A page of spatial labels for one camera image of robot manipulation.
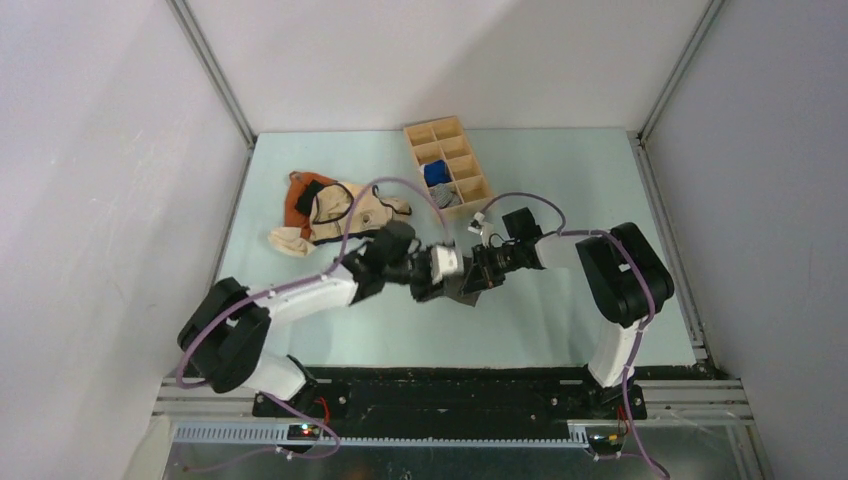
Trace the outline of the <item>brown boxer briefs beige waistband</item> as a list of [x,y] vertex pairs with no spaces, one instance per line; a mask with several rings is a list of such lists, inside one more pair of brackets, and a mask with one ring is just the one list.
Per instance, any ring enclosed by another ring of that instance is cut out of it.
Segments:
[[465,306],[475,307],[483,281],[480,266],[472,257],[462,257],[461,271],[446,275],[443,278],[443,295]]

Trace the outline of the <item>wooden compartment organizer box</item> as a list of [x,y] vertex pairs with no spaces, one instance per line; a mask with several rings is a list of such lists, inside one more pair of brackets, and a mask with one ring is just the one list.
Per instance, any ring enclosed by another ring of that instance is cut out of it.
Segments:
[[439,159],[447,163],[453,178],[449,184],[459,193],[462,204],[440,209],[445,218],[456,220],[472,216],[494,198],[490,182],[459,117],[448,116],[408,125],[402,128],[402,133],[417,176],[427,193],[429,188],[421,174],[421,166]]

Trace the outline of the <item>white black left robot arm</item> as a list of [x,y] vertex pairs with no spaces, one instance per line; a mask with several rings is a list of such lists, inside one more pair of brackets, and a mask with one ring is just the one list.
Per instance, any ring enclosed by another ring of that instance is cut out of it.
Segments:
[[[290,415],[304,416],[316,403],[314,380],[294,356],[269,347],[274,335],[295,321],[377,295],[388,284],[406,285],[415,301],[429,301],[462,271],[454,244],[422,246],[410,225],[391,221],[322,273],[265,288],[224,278],[177,336],[183,352],[178,383],[216,393],[250,388],[276,398]],[[187,366],[199,375],[193,384],[184,378]]]

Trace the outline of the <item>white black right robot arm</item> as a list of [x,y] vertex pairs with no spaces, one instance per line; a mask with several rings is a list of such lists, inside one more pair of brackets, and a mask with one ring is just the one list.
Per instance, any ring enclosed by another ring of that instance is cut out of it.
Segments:
[[503,217],[509,237],[494,245],[493,226],[476,213],[468,230],[481,237],[472,248],[460,287],[463,295],[501,286],[521,269],[581,272],[605,319],[587,369],[594,383],[581,392],[585,411],[606,418],[622,403],[617,387],[633,375],[634,352],[653,317],[673,297],[671,274],[641,229],[632,222],[609,230],[543,232],[527,208]]

